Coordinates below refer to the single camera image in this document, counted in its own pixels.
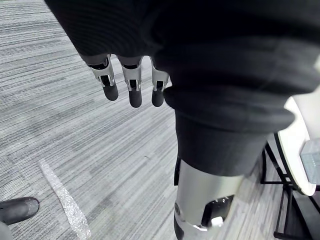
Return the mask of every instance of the black sleeve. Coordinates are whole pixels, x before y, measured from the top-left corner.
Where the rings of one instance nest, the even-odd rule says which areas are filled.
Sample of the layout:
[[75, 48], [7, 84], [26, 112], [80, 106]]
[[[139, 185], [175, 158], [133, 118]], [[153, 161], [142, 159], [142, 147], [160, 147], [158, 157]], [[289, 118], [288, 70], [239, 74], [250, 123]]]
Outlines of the black sleeve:
[[170, 74], [178, 155], [207, 173], [249, 173], [288, 97], [319, 84], [317, 0], [45, 1], [87, 63], [149, 55]]

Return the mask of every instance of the white table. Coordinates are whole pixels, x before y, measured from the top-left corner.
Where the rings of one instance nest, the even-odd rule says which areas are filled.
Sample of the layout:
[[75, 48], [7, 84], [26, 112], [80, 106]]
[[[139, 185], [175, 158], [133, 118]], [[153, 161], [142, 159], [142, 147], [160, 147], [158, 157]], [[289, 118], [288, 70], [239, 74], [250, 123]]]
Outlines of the white table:
[[308, 130], [303, 116], [292, 97], [288, 99], [284, 107], [295, 114], [294, 122], [277, 134], [284, 160], [288, 167], [289, 176], [291, 176], [293, 184], [298, 186], [303, 194], [312, 196], [316, 191], [316, 185], [308, 181], [300, 158], [300, 150], [304, 142], [310, 139]]

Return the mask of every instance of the gray carpet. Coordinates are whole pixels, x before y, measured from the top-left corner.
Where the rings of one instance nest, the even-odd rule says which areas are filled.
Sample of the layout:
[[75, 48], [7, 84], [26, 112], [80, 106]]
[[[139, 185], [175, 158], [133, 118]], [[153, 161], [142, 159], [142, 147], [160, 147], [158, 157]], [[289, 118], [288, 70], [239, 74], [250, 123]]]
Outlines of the gray carpet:
[[[14, 239], [79, 239], [56, 194], [62, 189], [94, 240], [176, 239], [174, 112], [151, 104], [150, 60], [143, 59], [135, 109], [117, 59], [119, 98], [110, 102], [42, 1], [1, 1], [0, 18], [0, 201], [41, 201], [35, 217], [10, 226]], [[63, 184], [58, 191], [40, 163]], [[257, 166], [214, 239], [273, 239], [282, 188], [258, 178]], [[277, 179], [272, 167], [268, 179]]]

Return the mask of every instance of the gray box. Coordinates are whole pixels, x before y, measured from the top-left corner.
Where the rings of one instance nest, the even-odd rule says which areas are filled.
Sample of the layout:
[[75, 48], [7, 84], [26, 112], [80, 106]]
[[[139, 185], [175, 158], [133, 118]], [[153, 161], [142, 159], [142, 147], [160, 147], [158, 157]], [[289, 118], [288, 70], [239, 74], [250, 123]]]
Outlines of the gray box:
[[300, 157], [308, 181], [320, 185], [320, 138], [306, 141], [301, 149]]

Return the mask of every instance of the robotic arm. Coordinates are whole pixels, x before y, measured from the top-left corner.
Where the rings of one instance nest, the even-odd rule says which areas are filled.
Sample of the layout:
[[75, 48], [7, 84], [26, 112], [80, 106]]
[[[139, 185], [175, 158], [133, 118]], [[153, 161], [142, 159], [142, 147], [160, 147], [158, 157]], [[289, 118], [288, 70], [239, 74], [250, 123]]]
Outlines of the robotic arm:
[[[118, 97], [117, 55], [138, 108], [141, 59], [152, 61], [152, 103], [175, 110], [178, 158], [174, 229], [207, 240], [268, 135], [294, 119], [289, 96], [319, 85], [320, 5], [316, 0], [45, 0], [79, 55]], [[165, 89], [168, 78], [172, 87]]]

